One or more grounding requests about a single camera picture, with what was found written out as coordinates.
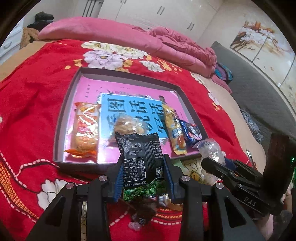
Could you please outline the orange cracker packet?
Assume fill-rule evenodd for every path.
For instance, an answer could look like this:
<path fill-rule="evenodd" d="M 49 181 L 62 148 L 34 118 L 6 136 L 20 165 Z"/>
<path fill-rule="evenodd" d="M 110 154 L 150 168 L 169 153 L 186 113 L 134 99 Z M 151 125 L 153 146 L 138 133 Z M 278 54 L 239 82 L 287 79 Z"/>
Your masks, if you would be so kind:
<path fill-rule="evenodd" d="M 99 143 L 99 111 L 101 105 L 75 103 L 75 117 L 70 148 L 64 152 L 75 158 L 96 158 Z"/>

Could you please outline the black snack packet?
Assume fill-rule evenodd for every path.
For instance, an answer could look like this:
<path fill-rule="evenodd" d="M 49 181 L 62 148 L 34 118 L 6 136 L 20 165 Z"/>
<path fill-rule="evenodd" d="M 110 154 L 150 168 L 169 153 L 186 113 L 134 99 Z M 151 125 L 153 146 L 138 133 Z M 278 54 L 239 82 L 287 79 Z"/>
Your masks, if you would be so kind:
<path fill-rule="evenodd" d="M 123 200 L 165 194 L 164 157 L 158 134 L 116 132 L 114 137 L 123 157 Z"/>

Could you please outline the pink quilt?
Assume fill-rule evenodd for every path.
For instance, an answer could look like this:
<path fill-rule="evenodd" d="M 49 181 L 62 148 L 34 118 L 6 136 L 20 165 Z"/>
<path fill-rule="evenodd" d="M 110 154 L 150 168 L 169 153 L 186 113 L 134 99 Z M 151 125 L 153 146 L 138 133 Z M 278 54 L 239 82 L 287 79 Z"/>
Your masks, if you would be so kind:
<path fill-rule="evenodd" d="M 232 90 L 215 76 L 217 56 L 212 48 L 202 48 L 189 37 L 169 28 L 140 27 L 112 20 L 73 17 L 52 22 L 38 34 L 39 40 L 74 39 L 99 41 L 132 47 L 211 78 L 229 93 Z"/>

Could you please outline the pink and blue book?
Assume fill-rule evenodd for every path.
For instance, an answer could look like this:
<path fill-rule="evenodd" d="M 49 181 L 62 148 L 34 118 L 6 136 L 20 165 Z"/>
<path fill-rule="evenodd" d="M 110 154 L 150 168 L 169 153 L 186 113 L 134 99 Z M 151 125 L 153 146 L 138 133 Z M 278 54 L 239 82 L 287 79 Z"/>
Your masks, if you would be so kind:
<path fill-rule="evenodd" d="M 148 133 L 158 133 L 163 153 L 175 157 L 171 149 L 163 119 L 162 101 L 173 108 L 178 118 L 202 127 L 200 120 L 182 90 L 175 86 L 162 86 L 159 80 L 147 83 L 139 75 L 130 78 L 106 75 L 79 74 L 72 81 L 66 108 L 62 111 L 58 156 L 56 161 L 70 164 L 113 164 L 120 152 L 116 144 L 109 144 L 115 119 L 120 113 L 139 118 L 147 124 Z M 100 103 L 99 144 L 96 158 L 76 158 L 66 153 L 70 148 L 76 102 Z"/>

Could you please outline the yellow snack packet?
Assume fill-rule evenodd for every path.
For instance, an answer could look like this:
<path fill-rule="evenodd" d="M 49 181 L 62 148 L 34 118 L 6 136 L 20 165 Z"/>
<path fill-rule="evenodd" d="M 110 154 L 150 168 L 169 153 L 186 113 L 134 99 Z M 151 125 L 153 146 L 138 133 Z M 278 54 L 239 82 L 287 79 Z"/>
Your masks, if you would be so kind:
<path fill-rule="evenodd" d="M 173 108 L 163 104 L 163 112 L 165 118 L 168 137 L 170 138 L 171 147 L 176 155 L 187 154 L 187 146 L 182 132 L 181 124 L 175 114 Z"/>

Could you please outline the grey padded headboard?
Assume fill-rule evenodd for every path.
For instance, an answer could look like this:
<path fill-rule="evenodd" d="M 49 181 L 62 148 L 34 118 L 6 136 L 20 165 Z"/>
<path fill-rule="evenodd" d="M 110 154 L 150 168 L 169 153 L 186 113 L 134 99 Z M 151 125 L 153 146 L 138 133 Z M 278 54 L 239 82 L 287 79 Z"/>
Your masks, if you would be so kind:
<path fill-rule="evenodd" d="M 247 61 L 215 41 L 211 48 L 217 61 L 228 67 L 233 80 L 228 86 L 239 107 L 247 111 L 257 124 L 267 151 L 272 133 L 289 136 L 295 142 L 295 118 L 288 106 L 269 81 Z"/>

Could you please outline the colourful folded clothes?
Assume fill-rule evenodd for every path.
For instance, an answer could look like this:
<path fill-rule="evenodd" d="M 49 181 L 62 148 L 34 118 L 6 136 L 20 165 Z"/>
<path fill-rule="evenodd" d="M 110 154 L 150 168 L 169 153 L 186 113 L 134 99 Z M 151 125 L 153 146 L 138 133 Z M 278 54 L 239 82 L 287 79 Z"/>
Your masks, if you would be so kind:
<path fill-rule="evenodd" d="M 223 81 L 233 80 L 232 71 L 228 67 L 219 62 L 216 63 L 215 75 Z"/>

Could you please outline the white drawer cabinet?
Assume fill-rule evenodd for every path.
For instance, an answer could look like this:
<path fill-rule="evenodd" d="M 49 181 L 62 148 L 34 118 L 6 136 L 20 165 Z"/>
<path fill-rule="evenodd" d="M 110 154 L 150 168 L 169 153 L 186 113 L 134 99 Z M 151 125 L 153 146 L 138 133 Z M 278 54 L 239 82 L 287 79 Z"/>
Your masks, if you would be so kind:
<path fill-rule="evenodd" d="M 1 45 L 0 64 L 2 65 L 13 54 L 20 50 L 22 35 L 23 35 L 23 20 L 22 18 L 12 29 L 4 43 Z"/>

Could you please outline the small wrapped candy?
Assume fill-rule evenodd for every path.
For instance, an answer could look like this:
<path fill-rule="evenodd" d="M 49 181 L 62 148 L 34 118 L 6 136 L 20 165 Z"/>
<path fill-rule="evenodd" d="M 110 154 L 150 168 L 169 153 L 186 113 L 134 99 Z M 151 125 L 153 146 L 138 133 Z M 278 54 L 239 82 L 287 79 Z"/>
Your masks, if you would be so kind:
<path fill-rule="evenodd" d="M 159 207 L 158 198 L 136 198 L 127 203 L 131 209 L 131 222 L 128 227 L 136 232 L 147 225 L 156 215 Z"/>

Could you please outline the white wardrobe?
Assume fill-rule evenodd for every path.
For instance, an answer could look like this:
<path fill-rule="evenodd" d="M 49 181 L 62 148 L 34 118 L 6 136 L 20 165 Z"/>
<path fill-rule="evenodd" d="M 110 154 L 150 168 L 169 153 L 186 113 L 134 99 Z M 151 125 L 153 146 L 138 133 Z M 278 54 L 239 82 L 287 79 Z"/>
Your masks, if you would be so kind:
<path fill-rule="evenodd" d="M 151 30 L 166 27 L 197 41 L 223 1 L 74 1 L 74 16 L 103 18 Z"/>

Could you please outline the red floral blanket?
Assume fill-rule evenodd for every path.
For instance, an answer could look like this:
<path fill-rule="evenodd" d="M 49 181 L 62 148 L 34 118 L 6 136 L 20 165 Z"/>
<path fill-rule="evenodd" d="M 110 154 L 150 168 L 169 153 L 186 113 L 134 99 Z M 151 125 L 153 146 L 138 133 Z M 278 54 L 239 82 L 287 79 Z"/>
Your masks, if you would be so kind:
<path fill-rule="evenodd" d="M 209 137 L 230 159 L 247 163 L 234 122 L 222 99 L 196 74 L 148 51 L 93 41 L 34 42 L 35 54 L 15 54 L 1 81 L 1 223 L 13 240 L 25 240 L 56 193 L 69 181 L 85 184 L 92 174 L 63 174 L 53 163 L 55 129 L 69 84 L 79 67 L 110 68 L 178 85 Z"/>

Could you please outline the clear plastic candy packet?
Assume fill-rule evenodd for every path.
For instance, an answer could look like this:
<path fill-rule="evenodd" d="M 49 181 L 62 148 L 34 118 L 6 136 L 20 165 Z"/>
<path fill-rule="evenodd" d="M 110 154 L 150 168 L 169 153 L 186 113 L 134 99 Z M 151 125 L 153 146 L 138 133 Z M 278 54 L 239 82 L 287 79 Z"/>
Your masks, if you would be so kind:
<path fill-rule="evenodd" d="M 212 160 L 225 166 L 225 158 L 223 156 L 222 150 L 219 144 L 213 138 L 206 138 L 199 141 L 193 146 L 193 148 L 198 149 L 199 153 L 204 158 L 211 158 Z"/>

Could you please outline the dark blue cookie packet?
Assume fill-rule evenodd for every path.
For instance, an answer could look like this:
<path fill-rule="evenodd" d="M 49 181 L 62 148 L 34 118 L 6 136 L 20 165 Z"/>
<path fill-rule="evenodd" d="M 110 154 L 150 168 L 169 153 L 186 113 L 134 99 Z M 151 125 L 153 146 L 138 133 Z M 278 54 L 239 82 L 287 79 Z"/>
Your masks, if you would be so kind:
<path fill-rule="evenodd" d="M 195 148 L 202 140 L 202 134 L 196 124 L 179 120 L 187 147 Z"/>

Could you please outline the dark clothes pile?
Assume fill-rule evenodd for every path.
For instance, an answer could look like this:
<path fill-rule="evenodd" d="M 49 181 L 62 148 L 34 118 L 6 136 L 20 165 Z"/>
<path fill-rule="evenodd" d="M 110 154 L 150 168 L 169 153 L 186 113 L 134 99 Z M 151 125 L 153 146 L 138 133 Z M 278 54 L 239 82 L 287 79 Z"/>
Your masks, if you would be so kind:
<path fill-rule="evenodd" d="M 54 20 L 53 15 L 41 11 L 35 15 L 34 22 L 27 25 L 27 28 L 33 28 L 40 32 L 44 27 L 52 23 L 53 20 Z"/>

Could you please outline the grey cardboard box tray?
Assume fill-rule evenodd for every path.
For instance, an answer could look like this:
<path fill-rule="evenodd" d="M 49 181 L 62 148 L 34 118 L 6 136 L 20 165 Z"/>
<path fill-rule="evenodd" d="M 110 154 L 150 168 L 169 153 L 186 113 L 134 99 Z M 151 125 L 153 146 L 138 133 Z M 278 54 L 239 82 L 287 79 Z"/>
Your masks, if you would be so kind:
<path fill-rule="evenodd" d="M 69 154 L 73 144 L 76 104 L 98 104 L 95 111 L 98 133 L 97 154 L 79 158 Z M 157 133 L 164 154 L 176 157 L 166 130 L 163 105 L 172 108 L 178 119 L 195 124 L 202 138 L 208 134 L 189 102 L 177 85 L 142 75 L 115 70 L 80 68 L 65 95 L 55 133 L 53 160 L 70 171 L 100 173 L 117 162 L 120 152 L 113 132 L 119 118 L 144 124 L 145 133 Z"/>

